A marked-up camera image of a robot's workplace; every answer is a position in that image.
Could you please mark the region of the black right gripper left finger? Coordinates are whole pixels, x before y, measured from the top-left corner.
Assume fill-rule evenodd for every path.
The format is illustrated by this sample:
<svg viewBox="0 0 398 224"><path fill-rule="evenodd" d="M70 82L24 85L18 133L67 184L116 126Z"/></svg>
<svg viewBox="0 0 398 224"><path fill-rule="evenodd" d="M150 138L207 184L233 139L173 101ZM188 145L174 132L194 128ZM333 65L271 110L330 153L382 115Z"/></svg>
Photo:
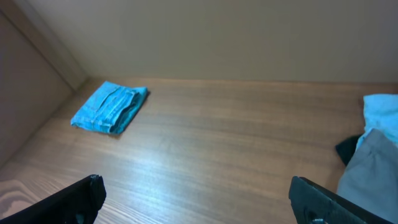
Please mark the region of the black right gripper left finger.
<svg viewBox="0 0 398 224"><path fill-rule="evenodd" d="M1 224L93 224L106 199L103 177L91 174L3 218Z"/></svg>

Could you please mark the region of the light blue denim jeans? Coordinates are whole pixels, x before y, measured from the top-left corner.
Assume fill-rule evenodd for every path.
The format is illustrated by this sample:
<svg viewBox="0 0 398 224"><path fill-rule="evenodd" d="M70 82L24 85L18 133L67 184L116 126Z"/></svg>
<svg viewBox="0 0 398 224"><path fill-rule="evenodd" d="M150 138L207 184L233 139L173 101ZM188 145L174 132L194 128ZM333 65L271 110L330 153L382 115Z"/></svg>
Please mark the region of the light blue denim jeans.
<svg viewBox="0 0 398 224"><path fill-rule="evenodd" d="M103 134L122 134L148 96L145 86L104 82L70 120L70 125Z"/></svg>

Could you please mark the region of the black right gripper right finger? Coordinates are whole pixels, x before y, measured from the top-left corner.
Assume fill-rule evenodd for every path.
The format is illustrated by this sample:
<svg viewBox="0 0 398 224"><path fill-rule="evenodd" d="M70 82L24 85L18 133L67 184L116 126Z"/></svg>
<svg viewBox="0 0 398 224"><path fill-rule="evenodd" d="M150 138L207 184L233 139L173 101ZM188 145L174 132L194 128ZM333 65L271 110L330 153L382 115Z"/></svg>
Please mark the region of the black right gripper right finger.
<svg viewBox="0 0 398 224"><path fill-rule="evenodd" d="M392 224L304 177L292 177L289 199L298 224Z"/></svg>

